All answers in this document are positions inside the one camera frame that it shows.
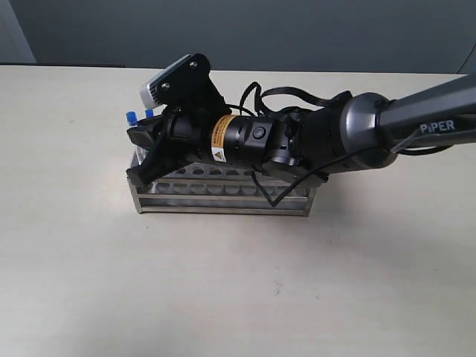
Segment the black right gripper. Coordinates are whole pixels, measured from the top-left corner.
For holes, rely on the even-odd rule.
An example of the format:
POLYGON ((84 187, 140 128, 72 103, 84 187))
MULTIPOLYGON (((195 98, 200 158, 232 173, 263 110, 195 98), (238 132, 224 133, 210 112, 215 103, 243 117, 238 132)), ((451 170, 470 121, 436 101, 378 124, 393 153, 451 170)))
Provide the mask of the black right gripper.
POLYGON ((126 131, 135 146, 152 148, 141 164, 126 170, 133 185, 149 185, 187 162, 228 161, 229 106, 210 78, 209 59, 200 53, 191 55, 158 87, 161 114, 126 131))

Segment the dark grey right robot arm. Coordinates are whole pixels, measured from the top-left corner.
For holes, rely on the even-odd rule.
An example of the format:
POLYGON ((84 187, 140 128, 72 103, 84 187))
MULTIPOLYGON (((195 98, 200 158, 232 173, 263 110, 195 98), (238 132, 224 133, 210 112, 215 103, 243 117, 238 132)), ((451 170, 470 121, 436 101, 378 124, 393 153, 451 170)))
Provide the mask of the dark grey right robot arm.
POLYGON ((136 186, 189 164, 215 164, 265 173, 316 187, 334 173, 392 164, 404 149, 423 151, 475 141, 475 76, 389 100, 344 91, 330 99, 295 87, 255 94, 255 114, 234 114, 210 79, 203 54, 188 54, 140 91, 148 109, 162 108, 128 129, 144 149, 127 170, 136 186))

